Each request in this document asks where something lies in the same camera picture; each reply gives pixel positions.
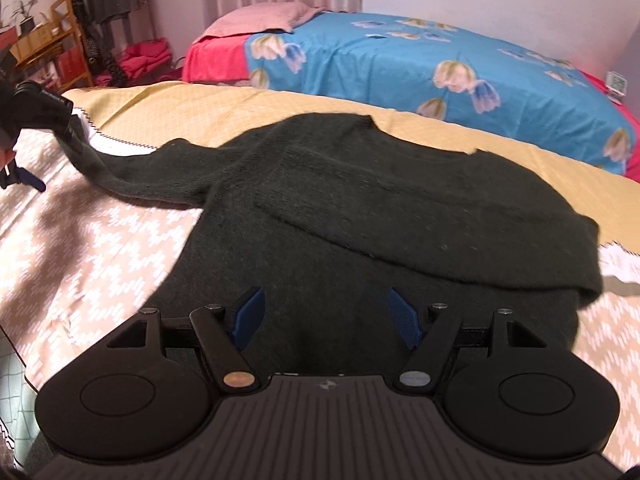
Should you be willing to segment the dark green knit sweater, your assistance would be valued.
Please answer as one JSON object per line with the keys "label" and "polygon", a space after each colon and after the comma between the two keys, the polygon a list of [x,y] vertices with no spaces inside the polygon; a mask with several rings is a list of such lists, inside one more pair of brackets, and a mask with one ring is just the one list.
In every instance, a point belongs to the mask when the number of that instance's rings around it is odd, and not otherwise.
{"label": "dark green knit sweater", "polygon": [[245,350],[259,376],[393,376],[407,350],[387,294],[487,324],[510,308],[570,346],[602,292],[597,223],[530,171],[484,151],[401,141],[368,116],[303,114],[220,148],[172,140],[151,154],[64,153],[90,182],[200,218],[149,305],[183,316],[266,297]]}

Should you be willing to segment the clothes rack with dark garments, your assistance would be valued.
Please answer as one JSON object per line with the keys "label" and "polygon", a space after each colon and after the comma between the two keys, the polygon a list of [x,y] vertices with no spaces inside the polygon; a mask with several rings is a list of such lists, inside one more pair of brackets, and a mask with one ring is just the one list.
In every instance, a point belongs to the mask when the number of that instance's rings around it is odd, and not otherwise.
{"label": "clothes rack with dark garments", "polygon": [[116,62],[113,50],[115,39],[112,23],[122,24],[127,44],[134,43],[130,25],[130,14],[140,10],[148,0],[70,0],[76,22],[80,27],[89,70],[94,76],[107,73],[110,84],[122,87],[131,80]]}

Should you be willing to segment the orange wooden shelf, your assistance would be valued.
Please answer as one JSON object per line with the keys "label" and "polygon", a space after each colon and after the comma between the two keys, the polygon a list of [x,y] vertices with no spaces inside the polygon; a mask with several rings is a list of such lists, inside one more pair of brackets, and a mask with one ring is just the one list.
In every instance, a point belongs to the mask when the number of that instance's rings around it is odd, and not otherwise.
{"label": "orange wooden shelf", "polygon": [[81,31],[72,0],[55,0],[42,22],[20,36],[16,26],[1,31],[1,76],[17,84],[39,82],[54,92],[93,86]]}

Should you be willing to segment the pink bag on floor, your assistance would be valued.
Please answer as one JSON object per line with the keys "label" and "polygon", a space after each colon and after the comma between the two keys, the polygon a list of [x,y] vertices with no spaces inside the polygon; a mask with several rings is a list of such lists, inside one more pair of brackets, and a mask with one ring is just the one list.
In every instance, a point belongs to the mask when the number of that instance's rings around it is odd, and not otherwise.
{"label": "pink bag on floor", "polygon": [[106,68],[96,78],[97,87],[127,87],[141,82],[156,70],[170,65],[174,56],[166,38],[130,44],[114,57],[115,67]]}

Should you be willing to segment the yellow patterned bedspread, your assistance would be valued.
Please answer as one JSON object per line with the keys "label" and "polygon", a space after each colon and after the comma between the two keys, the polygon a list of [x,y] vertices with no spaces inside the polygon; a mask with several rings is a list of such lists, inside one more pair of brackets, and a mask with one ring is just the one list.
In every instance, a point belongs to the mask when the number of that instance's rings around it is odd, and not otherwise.
{"label": "yellow patterned bedspread", "polygon": [[119,156],[25,84],[127,202],[200,215],[137,312],[40,388],[43,479],[615,479],[620,395],[573,352],[629,286],[620,248],[533,171],[307,113]]}

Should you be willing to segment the pink pillow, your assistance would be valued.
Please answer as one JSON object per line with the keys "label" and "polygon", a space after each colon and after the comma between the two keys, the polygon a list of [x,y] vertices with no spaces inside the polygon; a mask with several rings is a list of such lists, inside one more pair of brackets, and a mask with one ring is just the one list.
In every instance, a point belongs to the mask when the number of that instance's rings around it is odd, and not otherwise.
{"label": "pink pillow", "polygon": [[193,43],[205,39],[243,36],[280,30],[292,32],[322,12],[302,2],[262,2],[235,9],[209,25]]}

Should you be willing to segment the blue floral quilt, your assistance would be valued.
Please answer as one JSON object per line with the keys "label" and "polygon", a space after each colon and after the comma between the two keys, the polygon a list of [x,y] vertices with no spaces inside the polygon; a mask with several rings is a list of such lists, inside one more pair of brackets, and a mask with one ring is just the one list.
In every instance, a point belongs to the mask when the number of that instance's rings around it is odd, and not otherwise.
{"label": "blue floral quilt", "polygon": [[422,18],[323,12],[246,40],[256,88],[452,122],[626,174],[636,128],[572,63]]}

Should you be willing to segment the small white digital clock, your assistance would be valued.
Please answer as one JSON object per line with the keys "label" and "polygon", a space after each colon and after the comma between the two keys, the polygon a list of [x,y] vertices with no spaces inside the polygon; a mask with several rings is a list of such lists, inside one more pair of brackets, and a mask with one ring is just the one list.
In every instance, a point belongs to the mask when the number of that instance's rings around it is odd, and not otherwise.
{"label": "small white digital clock", "polygon": [[628,81],[620,73],[610,70],[605,75],[605,89],[614,99],[623,99],[627,94]]}

